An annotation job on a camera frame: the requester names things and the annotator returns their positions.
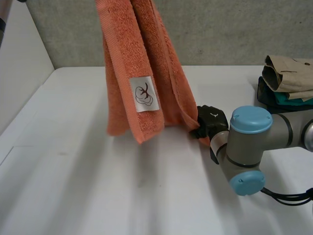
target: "robotic arm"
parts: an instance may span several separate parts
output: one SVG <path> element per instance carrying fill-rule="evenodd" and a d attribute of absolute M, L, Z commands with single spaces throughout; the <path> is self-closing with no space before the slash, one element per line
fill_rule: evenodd
<path fill-rule="evenodd" d="M 224 113 L 213 107 L 198 107 L 201 127 L 193 131 L 211 140 L 211 158 L 219 164 L 232 189 L 241 196 L 262 191 L 276 194 L 265 186 L 265 175 L 259 169 L 266 150 L 300 146 L 313 152 L 313 110 L 271 115 L 267 110 L 243 106 L 237 108 L 230 120 L 230 129 Z M 310 189 L 301 198 L 312 200 Z"/>

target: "white side wall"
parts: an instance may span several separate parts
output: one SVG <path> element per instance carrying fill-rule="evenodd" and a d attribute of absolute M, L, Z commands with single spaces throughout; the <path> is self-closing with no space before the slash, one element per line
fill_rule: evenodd
<path fill-rule="evenodd" d="M 25 3 L 12 3 L 0 48 L 0 134 L 54 71 Z"/>

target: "black cable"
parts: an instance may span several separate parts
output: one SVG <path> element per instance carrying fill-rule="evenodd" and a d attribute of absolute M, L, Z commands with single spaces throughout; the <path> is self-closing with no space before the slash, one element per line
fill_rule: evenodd
<path fill-rule="evenodd" d="M 263 188 L 261 192 L 272 197 L 275 201 L 283 205 L 287 205 L 287 206 L 301 206 L 313 200 L 313 188 L 307 190 L 305 193 L 299 193 L 299 194 L 279 194 L 279 193 L 272 192 L 271 190 L 267 188 Z M 283 201 L 299 202 L 299 203 L 286 203 Z"/>

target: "folded khaki garment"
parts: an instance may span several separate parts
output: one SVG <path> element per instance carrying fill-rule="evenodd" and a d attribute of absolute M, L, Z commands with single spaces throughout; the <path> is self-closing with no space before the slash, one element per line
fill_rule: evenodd
<path fill-rule="evenodd" d="M 268 55 L 265 63 L 262 76 L 274 92 L 289 93 L 291 99 L 313 96 L 313 59 Z"/>

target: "teal fabric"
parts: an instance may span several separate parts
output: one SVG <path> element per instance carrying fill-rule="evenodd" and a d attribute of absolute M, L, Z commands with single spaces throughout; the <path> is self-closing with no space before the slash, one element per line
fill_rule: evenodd
<path fill-rule="evenodd" d="M 286 94 L 283 92 L 274 92 L 276 103 L 280 105 L 293 105 L 293 106 L 301 106 L 301 105 L 313 105 L 313 98 L 303 102 L 302 99 L 288 99 Z"/>

